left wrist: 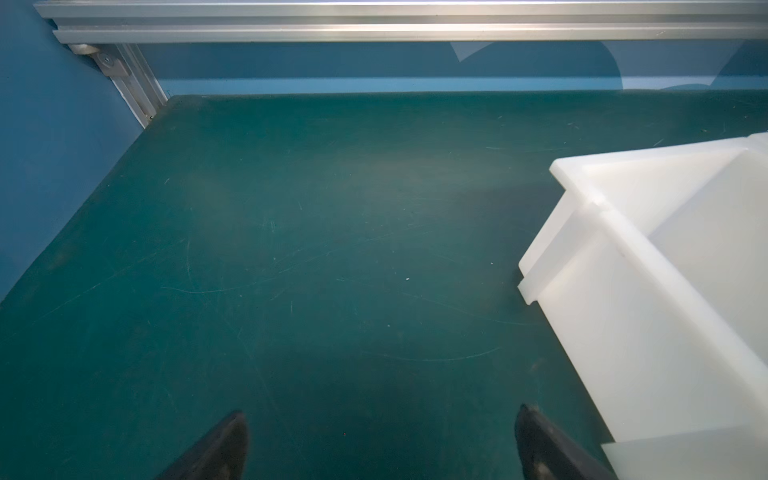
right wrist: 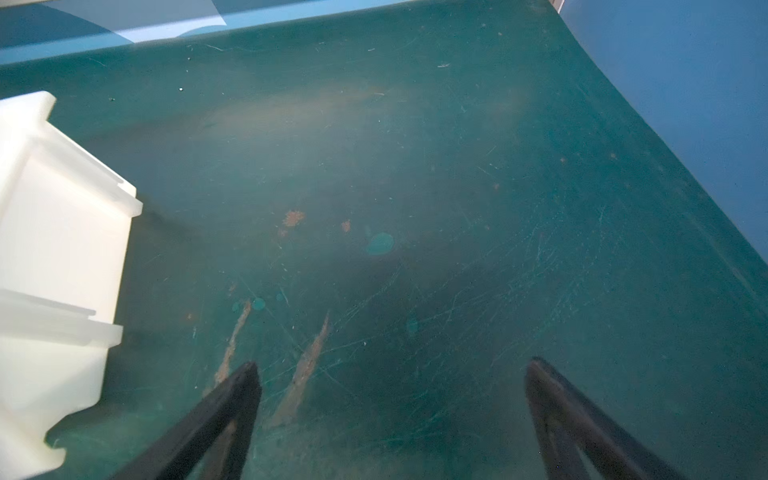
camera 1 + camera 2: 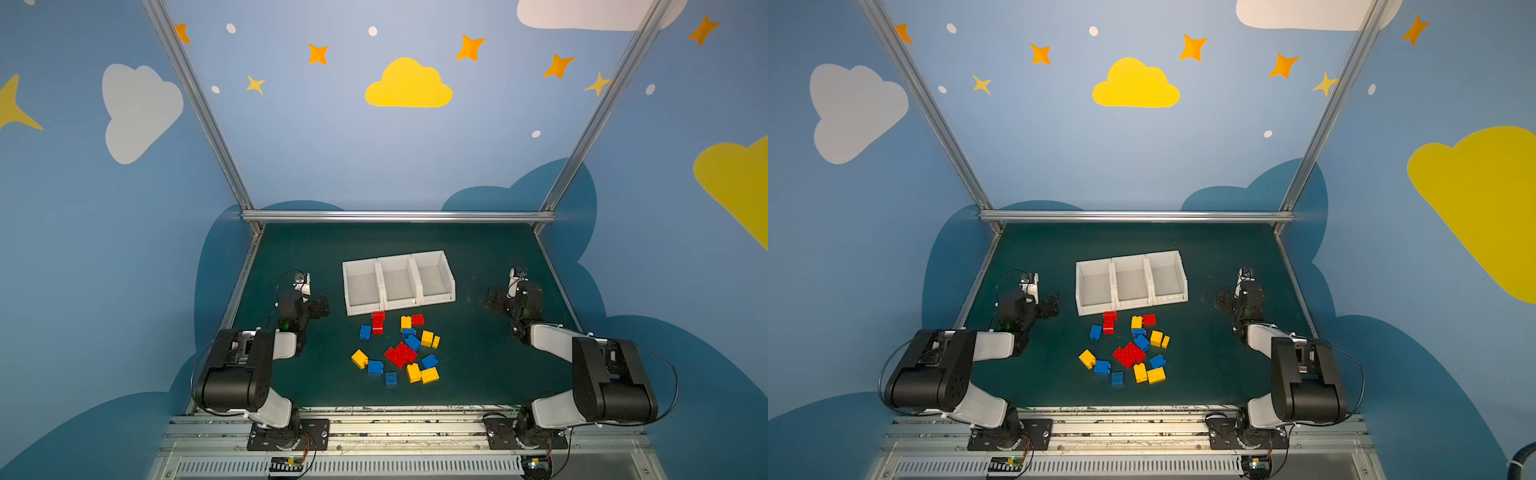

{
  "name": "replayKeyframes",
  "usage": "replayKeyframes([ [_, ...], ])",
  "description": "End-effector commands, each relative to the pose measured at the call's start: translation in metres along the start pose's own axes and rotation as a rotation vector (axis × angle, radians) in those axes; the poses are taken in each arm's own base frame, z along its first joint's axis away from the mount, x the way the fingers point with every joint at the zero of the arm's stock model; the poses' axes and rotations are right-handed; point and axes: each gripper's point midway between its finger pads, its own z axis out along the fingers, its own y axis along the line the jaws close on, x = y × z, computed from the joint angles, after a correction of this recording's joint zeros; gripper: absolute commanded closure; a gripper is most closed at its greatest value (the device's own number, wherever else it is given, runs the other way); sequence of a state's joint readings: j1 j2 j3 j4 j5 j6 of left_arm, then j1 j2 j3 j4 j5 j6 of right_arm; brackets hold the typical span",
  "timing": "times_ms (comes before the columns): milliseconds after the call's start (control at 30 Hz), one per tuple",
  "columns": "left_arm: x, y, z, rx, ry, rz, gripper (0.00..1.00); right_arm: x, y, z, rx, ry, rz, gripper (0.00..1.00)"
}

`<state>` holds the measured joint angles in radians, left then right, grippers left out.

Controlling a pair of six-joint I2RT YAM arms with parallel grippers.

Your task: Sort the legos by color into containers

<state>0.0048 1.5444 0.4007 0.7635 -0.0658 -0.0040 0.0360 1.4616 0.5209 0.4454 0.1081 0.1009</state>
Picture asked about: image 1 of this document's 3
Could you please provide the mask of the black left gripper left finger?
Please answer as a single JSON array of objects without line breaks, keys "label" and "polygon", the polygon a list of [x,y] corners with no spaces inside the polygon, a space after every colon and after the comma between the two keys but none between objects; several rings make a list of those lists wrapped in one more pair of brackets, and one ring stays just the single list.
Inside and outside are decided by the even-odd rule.
[{"label": "black left gripper left finger", "polygon": [[156,479],[241,479],[248,447],[249,428],[245,414],[240,410],[232,411]]}]

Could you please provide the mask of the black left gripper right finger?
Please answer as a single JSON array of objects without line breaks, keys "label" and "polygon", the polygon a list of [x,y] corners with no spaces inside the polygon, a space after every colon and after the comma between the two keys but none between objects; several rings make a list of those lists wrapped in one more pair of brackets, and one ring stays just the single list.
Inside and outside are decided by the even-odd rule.
[{"label": "black left gripper right finger", "polygon": [[522,404],[514,426],[524,479],[616,479],[536,408]]}]

